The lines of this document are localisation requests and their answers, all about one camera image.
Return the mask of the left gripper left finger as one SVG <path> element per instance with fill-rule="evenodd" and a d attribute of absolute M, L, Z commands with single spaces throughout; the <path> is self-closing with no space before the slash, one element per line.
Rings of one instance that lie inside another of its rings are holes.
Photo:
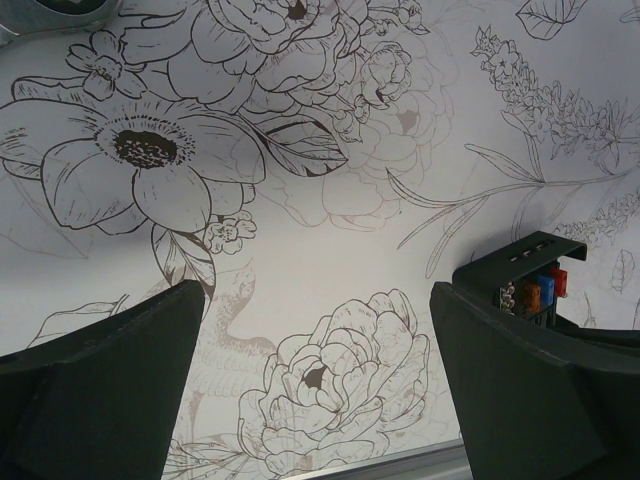
<path fill-rule="evenodd" d="M 185 280 L 3 356 L 2 478 L 161 478 L 204 304 Z"/>

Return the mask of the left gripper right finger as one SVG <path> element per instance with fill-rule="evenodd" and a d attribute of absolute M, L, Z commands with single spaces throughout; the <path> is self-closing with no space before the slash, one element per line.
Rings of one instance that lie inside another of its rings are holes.
<path fill-rule="evenodd" d="M 638 478 L 638 332 L 543 328 L 446 282 L 430 311 L 474 478 Z"/>

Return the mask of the black fuse box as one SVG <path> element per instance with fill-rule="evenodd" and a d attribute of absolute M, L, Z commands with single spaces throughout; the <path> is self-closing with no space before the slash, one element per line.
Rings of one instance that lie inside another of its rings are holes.
<path fill-rule="evenodd" d="M 587 258 L 587 245 L 537 231 L 457 268 L 452 275 L 452 284 L 509 315 L 539 327 L 606 346 L 637 349 L 637 330 L 581 327 L 557 313 L 560 297 L 555 296 L 551 306 L 541 303 L 538 313 L 532 314 L 523 308 L 523 283 L 529 281 L 537 284 L 537 276 L 551 276 L 553 267 L 566 270 L 559 262 L 562 257 L 584 261 Z"/>

